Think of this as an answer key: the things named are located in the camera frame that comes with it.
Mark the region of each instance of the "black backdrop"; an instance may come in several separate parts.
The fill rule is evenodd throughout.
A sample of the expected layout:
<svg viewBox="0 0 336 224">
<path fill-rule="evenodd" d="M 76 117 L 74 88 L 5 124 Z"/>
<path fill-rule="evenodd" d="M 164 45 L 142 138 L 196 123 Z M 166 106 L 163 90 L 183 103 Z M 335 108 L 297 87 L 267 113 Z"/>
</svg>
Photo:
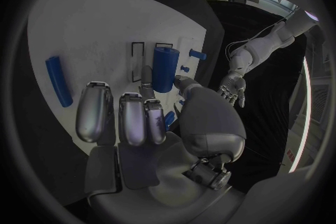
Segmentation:
<svg viewBox="0 0 336 224">
<path fill-rule="evenodd" d="M 282 17 L 240 3 L 208 1 L 223 25 L 225 36 L 209 88 L 218 90 L 229 69 L 225 47 L 251 38 Z M 271 27 L 259 37 L 270 32 Z M 231 51 L 243 43 L 236 44 Z M 247 192 L 255 183 L 276 176 L 287 142 L 289 99 L 301 72 L 306 48 L 304 35 L 278 49 L 248 74 L 245 107 L 235 108 L 246 129 L 246 147 L 242 156 L 226 167 L 232 172 L 229 181 L 236 189 Z"/>
</svg>

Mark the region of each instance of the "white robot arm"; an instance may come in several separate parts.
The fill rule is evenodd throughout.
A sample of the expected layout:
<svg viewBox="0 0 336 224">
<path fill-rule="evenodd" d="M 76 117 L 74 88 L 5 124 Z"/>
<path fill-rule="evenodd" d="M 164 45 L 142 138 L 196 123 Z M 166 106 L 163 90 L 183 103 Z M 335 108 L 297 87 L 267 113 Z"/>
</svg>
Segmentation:
<svg viewBox="0 0 336 224">
<path fill-rule="evenodd" d="M 299 9 L 286 22 L 281 21 L 275 24 L 267 36 L 250 40 L 235 49 L 230 54 L 230 70 L 222 79 L 218 93 L 232 105 L 239 99 L 239 105 L 243 108 L 246 83 L 242 77 L 267 60 L 275 50 L 292 44 L 295 37 L 303 34 L 315 24 L 316 20 L 312 15 Z"/>
</svg>

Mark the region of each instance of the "white tabletop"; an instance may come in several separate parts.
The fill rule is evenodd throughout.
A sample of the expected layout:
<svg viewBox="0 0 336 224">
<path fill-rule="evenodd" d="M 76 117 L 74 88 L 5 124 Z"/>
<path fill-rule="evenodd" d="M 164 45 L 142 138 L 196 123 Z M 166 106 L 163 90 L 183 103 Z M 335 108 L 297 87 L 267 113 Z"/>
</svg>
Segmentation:
<svg viewBox="0 0 336 224">
<path fill-rule="evenodd" d="M 87 154 L 93 146 L 75 132 L 76 111 L 82 89 L 90 81 L 104 81 L 114 96 L 116 128 L 118 102 L 124 92 L 138 92 L 139 82 L 129 80 L 129 47 L 145 42 L 144 64 L 152 66 L 156 43 L 173 43 L 180 51 L 180 66 L 194 78 L 198 59 L 189 50 L 201 51 L 206 30 L 193 20 L 153 0 L 38 0 L 29 16 L 28 44 L 40 90 L 73 142 Z M 63 108 L 50 81 L 45 60 L 59 56 L 73 104 Z M 181 97 L 173 87 L 168 94 L 156 92 L 164 112 L 173 110 Z"/>
</svg>

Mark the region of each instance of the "white table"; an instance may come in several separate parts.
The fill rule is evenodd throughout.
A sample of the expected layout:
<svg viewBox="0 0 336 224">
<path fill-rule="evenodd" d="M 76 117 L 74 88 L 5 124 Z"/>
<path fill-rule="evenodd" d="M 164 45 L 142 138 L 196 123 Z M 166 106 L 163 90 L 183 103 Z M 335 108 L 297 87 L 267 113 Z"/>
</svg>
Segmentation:
<svg viewBox="0 0 336 224">
<path fill-rule="evenodd" d="M 90 81 L 110 85 L 118 128 L 119 98 L 124 92 L 138 92 L 139 86 L 128 78 L 131 43 L 145 42 L 144 63 L 149 65 L 156 43 L 173 43 L 180 51 L 176 74 L 186 74 L 180 70 L 184 65 L 194 78 L 199 60 L 188 53 L 191 48 L 202 50 L 205 34 L 196 22 L 153 0 L 38 0 L 28 22 L 30 58 L 41 92 L 73 142 L 87 154 L 95 143 L 79 140 L 74 127 L 85 85 Z M 68 108 L 61 106 L 46 70 L 45 60 L 56 55 L 73 98 Z M 181 99 L 175 87 L 156 97 L 165 114 Z"/>
</svg>

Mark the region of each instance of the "humanoid robot hand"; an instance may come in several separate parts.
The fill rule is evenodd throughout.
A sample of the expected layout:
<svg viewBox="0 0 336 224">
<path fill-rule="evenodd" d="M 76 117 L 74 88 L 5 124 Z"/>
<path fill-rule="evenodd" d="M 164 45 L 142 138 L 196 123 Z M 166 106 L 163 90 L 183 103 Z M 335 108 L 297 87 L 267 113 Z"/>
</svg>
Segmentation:
<svg viewBox="0 0 336 224">
<path fill-rule="evenodd" d="M 241 108 L 245 105 L 246 82 L 242 76 L 234 71 L 229 72 L 221 81 L 220 89 L 217 91 L 232 106 L 238 99 Z"/>
</svg>

